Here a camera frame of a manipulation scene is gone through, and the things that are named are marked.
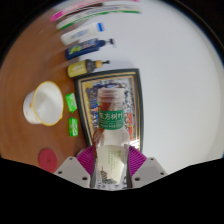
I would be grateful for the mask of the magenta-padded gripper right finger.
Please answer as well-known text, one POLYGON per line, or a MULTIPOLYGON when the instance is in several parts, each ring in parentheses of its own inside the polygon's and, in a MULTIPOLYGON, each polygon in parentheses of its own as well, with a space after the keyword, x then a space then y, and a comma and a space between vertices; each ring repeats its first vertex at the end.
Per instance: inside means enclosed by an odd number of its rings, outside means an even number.
POLYGON ((165 177, 167 172, 154 157, 146 157, 143 153, 129 147, 127 167, 127 187, 141 188, 165 177))

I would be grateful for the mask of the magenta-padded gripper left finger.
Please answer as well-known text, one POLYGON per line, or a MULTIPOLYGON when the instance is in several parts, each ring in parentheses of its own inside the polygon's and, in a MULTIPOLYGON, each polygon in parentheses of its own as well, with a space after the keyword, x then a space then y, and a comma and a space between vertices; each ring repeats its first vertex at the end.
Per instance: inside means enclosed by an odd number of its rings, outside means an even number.
POLYGON ((92 148, 87 148, 76 157, 69 156, 54 172, 67 181, 84 188, 91 187, 94 173, 94 154, 92 148))

